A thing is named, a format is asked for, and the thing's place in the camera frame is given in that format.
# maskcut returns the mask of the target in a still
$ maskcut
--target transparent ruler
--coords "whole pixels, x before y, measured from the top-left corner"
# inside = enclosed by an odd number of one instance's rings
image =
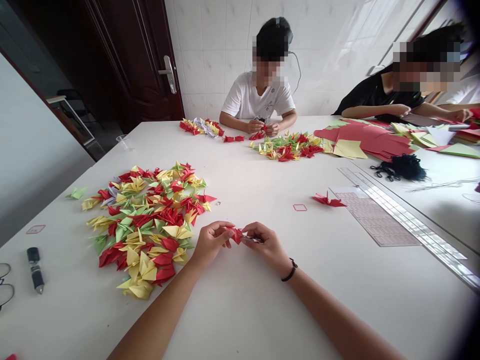
[[[438,236],[432,229],[413,216],[361,173],[354,173],[348,167],[340,167],[338,170],[340,170],[355,187],[360,188],[389,213],[455,275],[473,290],[480,292],[480,278],[459,261],[467,259],[462,253]]]

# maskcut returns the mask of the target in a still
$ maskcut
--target white tiled wall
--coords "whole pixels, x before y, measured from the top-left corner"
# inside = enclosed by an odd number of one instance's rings
[[[252,37],[285,17],[300,63],[293,96],[300,115],[328,115],[379,64],[408,23],[421,24],[434,0],[165,0],[185,116],[219,118],[238,75],[252,69]],[[284,65],[292,91],[293,55]]]

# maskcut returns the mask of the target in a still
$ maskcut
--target string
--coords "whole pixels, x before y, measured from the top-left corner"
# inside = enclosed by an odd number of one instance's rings
[[[476,196],[475,194],[462,194],[462,196],[465,199],[470,200],[472,203],[480,204],[480,195]],[[473,196],[473,197],[476,196],[476,199],[475,198],[471,199],[471,198],[468,198],[467,196]]]
[[[473,177],[473,178],[466,178],[466,179],[449,181],[444,183],[432,183],[432,185],[420,186],[420,187],[408,189],[407,192],[416,193],[416,192],[430,190],[430,189],[460,188],[463,186],[463,184],[478,183],[478,182],[480,182],[480,177]]]

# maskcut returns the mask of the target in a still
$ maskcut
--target door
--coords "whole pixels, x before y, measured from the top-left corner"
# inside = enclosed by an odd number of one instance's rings
[[[130,120],[181,120],[184,111],[164,1],[83,2],[126,97]],[[165,56],[171,62],[170,77]]]

